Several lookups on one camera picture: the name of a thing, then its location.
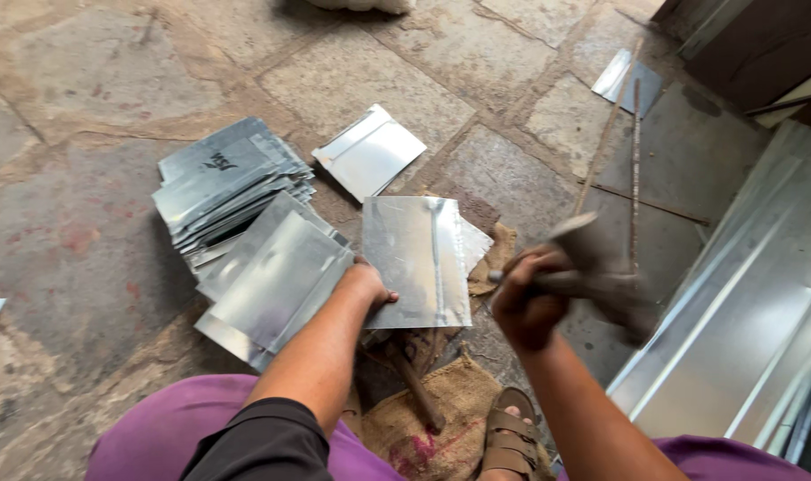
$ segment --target black shirt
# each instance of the black shirt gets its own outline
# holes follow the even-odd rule
[[[300,402],[252,402],[221,431],[197,443],[180,481],[329,480],[328,441]]]

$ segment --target brown sandal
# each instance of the brown sandal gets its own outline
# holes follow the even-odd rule
[[[509,406],[518,408],[521,418],[504,412]],[[486,418],[486,451],[480,473],[489,469],[509,469],[521,474],[524,479],[530,479],[537,467],[539,430],[522,420],[535,418],[533,403],[524,391],[518,388],[500,391]],[[500,433],[500,430],[513,434]]]

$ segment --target hand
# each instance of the hand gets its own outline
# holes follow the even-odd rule
[[[335,290],[344,290],[353,295],[364,296],[370,300],[371,309],[377,309],[382,304],[396,302],[400,295],[387,290],[381,283],[379,271],[376,270],[363,256],[355,256],[355,264],[349,266],[343,277],[337,282]]]
[[[516,350],[538,351],[549,344],[555,325],[569,310],[568,298],[546,294],[530,286],[539,272],[570,269],[555,246],[524,249],[504,265],[504,282],[492,301],[492,314]]]

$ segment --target foot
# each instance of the foot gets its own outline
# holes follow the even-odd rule
[[[504,412],[507,414],[511,414],[516,418],[521,418],[521,409],[515,406],[509,406],[504,409]],[[532,425],[533,420],[529,418],[524,418],[525,424]],[[515,432],[511,432],[509,430],[497,430],[498,434],[503,434],[506,436],[516,436]],[[477,481],[526,481],[526,477],[522,474],[516,473],[512,469],[504,469],[502,467],[487,469],[480,474],[480,477],[477,478]]]

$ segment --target person's right hand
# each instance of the person's right hand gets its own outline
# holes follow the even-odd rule
[[[504,265],[504,281],[492,301],[492,314],[516,350],[538,351],[569,309],[569,300],[542,293],[530,286],[540,272],[570,269],[569,261],[555,246],[524,249]]]

